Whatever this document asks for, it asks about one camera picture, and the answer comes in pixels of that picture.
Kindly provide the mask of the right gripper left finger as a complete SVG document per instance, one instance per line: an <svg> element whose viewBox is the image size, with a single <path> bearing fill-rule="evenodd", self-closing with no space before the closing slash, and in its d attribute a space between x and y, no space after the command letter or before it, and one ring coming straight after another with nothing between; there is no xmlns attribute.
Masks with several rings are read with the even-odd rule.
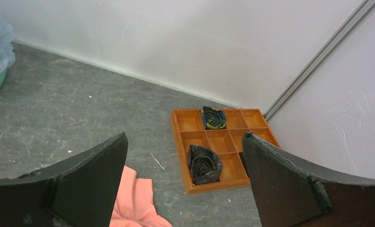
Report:
<svg viewBox="0 0 375 227"><path fill-rule="evenodd" d="M17 178L0 179L0 227L108 227L128 151L125 133Z"/></svg>

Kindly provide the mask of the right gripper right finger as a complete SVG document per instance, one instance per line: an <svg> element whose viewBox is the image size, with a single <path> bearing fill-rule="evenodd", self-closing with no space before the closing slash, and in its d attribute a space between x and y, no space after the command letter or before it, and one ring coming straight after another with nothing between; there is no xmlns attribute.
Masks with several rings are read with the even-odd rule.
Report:
<svg viewBox="0 0 375 227"><path fill-rule="evenodd" d="M264 227L375 227L375 179L290 154L252 132L242 137Z"/></svg>

